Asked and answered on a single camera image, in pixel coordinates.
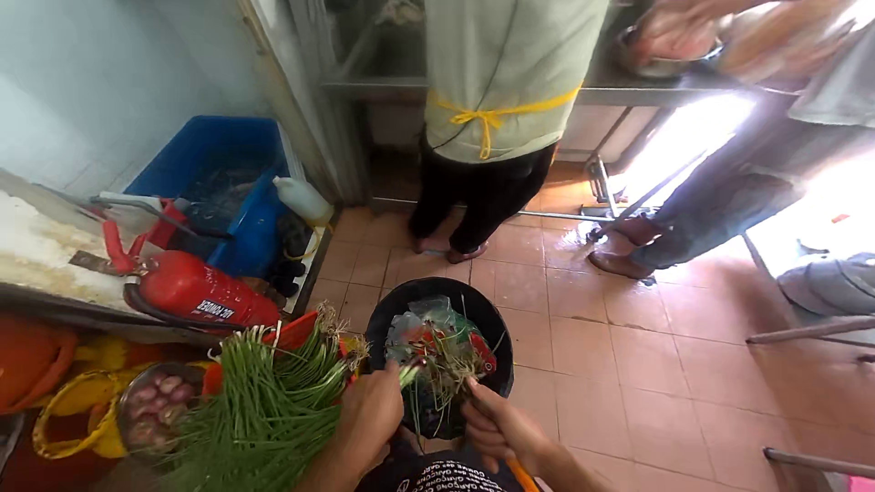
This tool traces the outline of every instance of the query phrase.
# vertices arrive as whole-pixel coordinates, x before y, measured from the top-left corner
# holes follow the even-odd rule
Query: fire extinguisher hose
[[[138,278],[136,277],[128,277],[128,280],[124,284],[124,301],[128,303],[128,306],[133,307],[138,310],[140,313],[148,314],[152,318],[157,318],[167,323],[168,325],[174,327],[193,327],[200,328],[206,330],[245,330],[246,327],[241,325],[235,325],[233,323],[222,323],[220,321],[196,321],[196,320],[187,320],[185,318],[180,318],[175,314],[170,314],[165,311],[161,311],[155,306],[150,305],[146,302],[146,299],[143,299],[143,296],[140,294],[140,284],[137,282]]]

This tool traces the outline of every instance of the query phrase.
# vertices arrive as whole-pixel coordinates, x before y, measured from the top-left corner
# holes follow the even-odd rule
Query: blue plastic crate
[[[234,240],[176,234],[179,248],[229,275],[263,278],[280,252],[277,218],[289,212],[271,183],[277,175],[289,169],[276,122],[196,116],[125,193],[192,201],[185,211],[191,224],[226,230]]]

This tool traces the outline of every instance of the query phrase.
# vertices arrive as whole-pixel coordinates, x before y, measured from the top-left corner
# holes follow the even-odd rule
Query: plastic bag
[[[458,358],[474,360],[478,375],[495,371],[495,355],[480,330],[457,313],[446,296],[433,296],[411,302],[409,311],[397,314],[386,337],[386,357],[406,363],[415,357],[434,356],[440,351]]]
[[[805,75],[813,58],[838,50],[853,23],[835,26],[854,0],[784,2],[732,30],[717,70],[746,83],[780,74]]]

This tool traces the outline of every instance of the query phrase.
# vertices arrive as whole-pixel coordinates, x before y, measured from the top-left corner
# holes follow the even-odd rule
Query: orange knife handle
[[[522,467],[522,463],[520,463],[519,460],[511,458],[510,460],[507,460],[507,466],[510,468],[510,471],[514,473],[516,481],[520,483],[524,492],[539,492],[540,489],[535,485],[532,475],[526,471],[526,468]]]

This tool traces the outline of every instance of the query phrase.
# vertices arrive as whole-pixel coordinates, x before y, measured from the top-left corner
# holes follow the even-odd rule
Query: black shirt
[[[356,492],[523,492],[502,462],[499,473],[486,471],[473,451],[442,451],[419,456],[390,455],[359,483]]]

